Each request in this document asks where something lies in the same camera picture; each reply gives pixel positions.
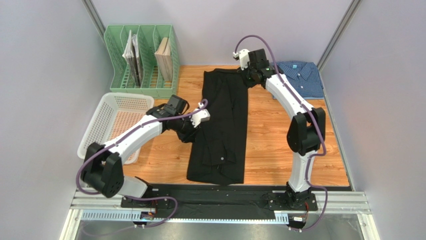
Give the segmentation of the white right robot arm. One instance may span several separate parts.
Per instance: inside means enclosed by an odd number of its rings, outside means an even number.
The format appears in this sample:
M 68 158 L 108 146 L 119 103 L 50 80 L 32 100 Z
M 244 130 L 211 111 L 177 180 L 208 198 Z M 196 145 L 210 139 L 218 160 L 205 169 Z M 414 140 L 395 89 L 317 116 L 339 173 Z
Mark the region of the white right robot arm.
M 283 106 L 291 119 L 286 139 L 293 151 L 292 170 L 286 184 L 284 202 L 289 208 L 304 206 L 311 196 L 311 173 L 315 156 L 325 142 L 326 113 L 315 108 L 291 86 L 287 75 L 271 66 L 264 49 L 243 49 L 233 54 L 247 80 L 261 85 Z

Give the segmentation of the black long sleeve shirt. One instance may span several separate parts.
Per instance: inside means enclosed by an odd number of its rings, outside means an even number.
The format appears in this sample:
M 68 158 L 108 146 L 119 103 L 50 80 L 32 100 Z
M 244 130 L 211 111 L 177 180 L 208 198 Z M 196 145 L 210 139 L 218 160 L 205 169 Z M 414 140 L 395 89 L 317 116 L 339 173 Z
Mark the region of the black long sleeve shirt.
M 203 75 L 202 97 L 210 119 L 192 144 L 186 178 L 215 185 L 242 184 L 248 128 L 248 88 L 237 69 L 216 68 Z

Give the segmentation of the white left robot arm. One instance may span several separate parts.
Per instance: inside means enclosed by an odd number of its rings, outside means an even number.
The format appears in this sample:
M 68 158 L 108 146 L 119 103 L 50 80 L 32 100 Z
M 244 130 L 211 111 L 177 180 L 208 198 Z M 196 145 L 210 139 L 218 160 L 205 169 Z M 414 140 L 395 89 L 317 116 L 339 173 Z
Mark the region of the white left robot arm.
M 106 198 L 121 195 L 142 198 L 149 184 L 141 178 L 124 175 L 124 162 L 144 144 L 165 131 L 176 132 L 183 143 L 195 142 L 201 122 L 208 121 L 207 99 L 202 99 L 191 113 L 184 114 L 187 101 L 172 95 L 167 103 L 151 108 L 142 119 L 118 137 L 103 144 L 89 145 L 83 165 L 77 172 L 76 185 L 80 182 L 94 188 L 93 195 Z

